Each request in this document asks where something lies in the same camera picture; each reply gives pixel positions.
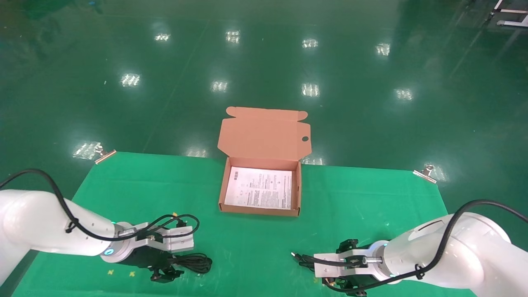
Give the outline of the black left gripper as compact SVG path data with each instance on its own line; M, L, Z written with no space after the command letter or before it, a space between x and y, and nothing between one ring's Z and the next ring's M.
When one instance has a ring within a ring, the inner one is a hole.
M134 249L127 258L122 260L121 264L141 269L153 269L151 282L170 283L174 278L185 274L185 271L172 266L173 262L173 255L169 252L142 246Z

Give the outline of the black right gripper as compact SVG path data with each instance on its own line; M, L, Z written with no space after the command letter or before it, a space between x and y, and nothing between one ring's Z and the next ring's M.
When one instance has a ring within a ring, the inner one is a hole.
M358 239L347 239L339 244L336 253L354 250L357 246ZM378 280L373 276L340 276L338 278L330 278L330 288L336 292L347 290L346 295L349 297L367 297L366 291L357 288L372 285L376 282Z

